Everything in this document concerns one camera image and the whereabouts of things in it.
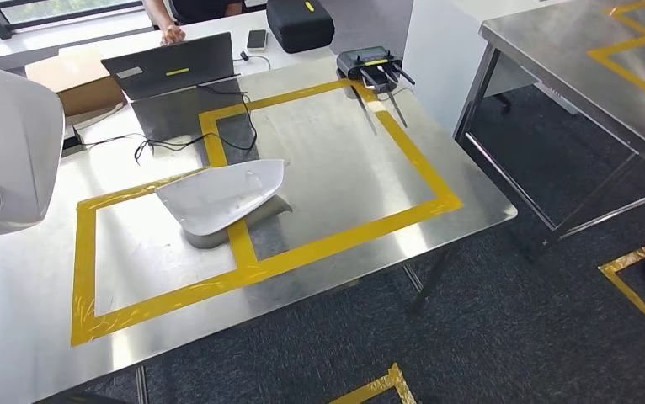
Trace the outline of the desk person's hand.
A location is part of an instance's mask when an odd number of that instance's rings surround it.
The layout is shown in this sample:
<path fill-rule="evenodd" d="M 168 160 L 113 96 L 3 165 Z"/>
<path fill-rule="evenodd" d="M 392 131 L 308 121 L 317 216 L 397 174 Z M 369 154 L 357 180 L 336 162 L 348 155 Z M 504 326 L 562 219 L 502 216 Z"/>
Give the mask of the desk person's hand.
<path fill-rule="evenodd" d="M 161 45 L 172 45 L 185 40 L 186 33 L 176 24 L 169 24 L 162 27 L 161 31 Z"/>

